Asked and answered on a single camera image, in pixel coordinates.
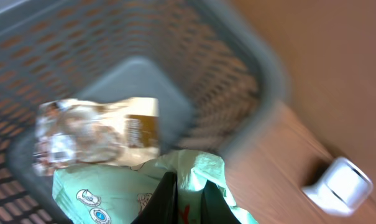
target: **brown label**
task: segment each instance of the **brown label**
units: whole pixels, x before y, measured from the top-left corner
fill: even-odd
[[[127,118],[129,147],[157,147],[157,117],[128,115]]]

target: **wooden surface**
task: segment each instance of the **wooden surface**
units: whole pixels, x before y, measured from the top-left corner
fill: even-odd
[[[226,160],[226,180],[237,204],[260,223],[372,223],[371,199],[348,218],[332,217],[310,202],[300,188],[332,157],[295,114],[280,105],[277,120],[245,153]]]
[[[281,58],[292,108],[374,183],[376,0],[230,0]]]

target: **basket bottom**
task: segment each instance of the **basket bottom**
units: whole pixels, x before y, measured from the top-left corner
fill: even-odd
[[[155,63],[143,57],[131,57],[104,74],[94,84],[74,95],[79,100],[111,103],[130,97],[158,99],[160,148],[169,151],[193,121],[193,105]],[[34,128],[22,133],[10,146],[7,166],[15,178],[59,223],[67,217],[52,199],[52,177],[39,177],[32,168]]]

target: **laundry basket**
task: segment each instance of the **laundry basket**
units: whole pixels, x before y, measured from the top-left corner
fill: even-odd
[[[283,96],[282,70],[223,1],[14,0],[0,11],[0,223],[63,223],[32,170],[39,104],[159,100],[160,145],[235,154]]]

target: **beige wall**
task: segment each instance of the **beige wall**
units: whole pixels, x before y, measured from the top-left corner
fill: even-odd
[[[376,0],[231,1],[282,59],[293,109],[370,176],[376,201]]]

